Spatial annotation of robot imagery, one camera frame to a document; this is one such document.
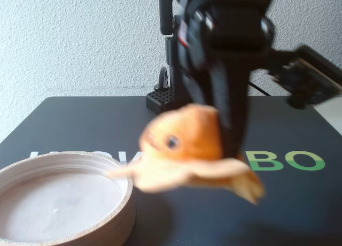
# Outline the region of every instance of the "black mat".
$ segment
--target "black mat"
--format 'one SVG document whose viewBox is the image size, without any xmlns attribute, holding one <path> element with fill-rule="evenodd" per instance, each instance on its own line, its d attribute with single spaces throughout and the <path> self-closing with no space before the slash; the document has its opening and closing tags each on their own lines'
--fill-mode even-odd
<svg viewBox="0 0 342 246">
<path fill-rule="evenodd" d="M 292 109 L 284 97 L 250 101 L 244 150 L 277 161 L 252 164 L 263 169 L 260 205 L 223 190 L 137 191 L 137 221 L 125 246 L 342 245 L 342 136 L 314 109 Z M 115 159 L 122 152 L 121 160 L 130 160 L 153 117 L 144 97 L 48 98 L 0 144 L 0 168 L 31 152 L 102 151 Z M 301 152 L 287 162 L 294 151 Z"/>
</svg>

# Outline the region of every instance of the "black cable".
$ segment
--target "black cable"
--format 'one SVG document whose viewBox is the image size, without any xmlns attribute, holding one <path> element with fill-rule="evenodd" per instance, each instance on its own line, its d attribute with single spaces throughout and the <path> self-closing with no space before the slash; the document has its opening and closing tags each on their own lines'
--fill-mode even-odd
<svg viewBox="0 0 342 246">
<path fill-rule="evenodd" d="M 258 90 L 260 93 L 262 93 L 262 94 L 264 94 L 264 95 L 266 95 L 266 96 L 271 96 L 269 93 L 265 92 L 265 91 L 262 90 L 260 87 L 258 87 L 257 85 L 253 84 L 251 81 L 248 82 L 248 84 L 249 84 L 251 87 L 253 87 L 253 88 L 255 88 L 256 90 Z"/>
</svg>

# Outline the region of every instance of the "round wooden container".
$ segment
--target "round wooden container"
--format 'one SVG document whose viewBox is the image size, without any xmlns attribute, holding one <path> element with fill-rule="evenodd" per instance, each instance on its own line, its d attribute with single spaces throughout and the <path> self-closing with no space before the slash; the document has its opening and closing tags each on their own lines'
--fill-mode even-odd
<svg viewBox="0 0 342 246">
<path fill-rule="evenodd" d="M 135 222 L 132 179 L 116 160 L 59 152 L 0 170 L 0 245 L 123 245 Z"/>
</svg>

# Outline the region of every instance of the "robotic arm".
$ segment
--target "robotic arm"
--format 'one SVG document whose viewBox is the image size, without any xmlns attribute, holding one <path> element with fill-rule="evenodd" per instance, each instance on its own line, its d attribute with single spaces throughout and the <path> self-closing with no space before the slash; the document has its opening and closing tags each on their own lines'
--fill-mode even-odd
<svg viewBox="0 0 342 246">
<path fill-rule="evenodd" d="M 291 94 L 288 103 L 297 109 L 342 92 L 342 71 L 313 49 L 304 45 L 293 52 L 272 48 L 274 25 L 266 17 L 272 0 L 177 1 L 183 14 L 173 17 L 172 0 L 159 0 L 161 33 L 171 35 L 166 38 L 171 85 L 165 83 L 163 68 L 159 85 L 147 96 L 147 106 L 161 112 L 178 108 L 188 99 L 216 107 L 224 158 L 239 154 L 254 70 L 268 70 Z M 160 93 L 169 98 L 160 101 Z"/>
</svg>

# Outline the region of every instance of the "stuffed toy fish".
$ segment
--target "stuffed toy fish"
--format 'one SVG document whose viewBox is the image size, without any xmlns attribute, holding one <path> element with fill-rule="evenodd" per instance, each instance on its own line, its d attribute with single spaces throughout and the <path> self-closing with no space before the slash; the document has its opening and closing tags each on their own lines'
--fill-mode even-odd
<svg viewBox="0 0 342 246">
<path fill-rule="evenodd" d="M 189 104 L 153 119 L 142 132 L 142 159 L 108 171 L 109 178 L 132 177 L 147 193 L 181 186 L 230 190 L 256 204 L 264 187 L 239 159 L 222 159 L 217 110 Z"/>
</svg>

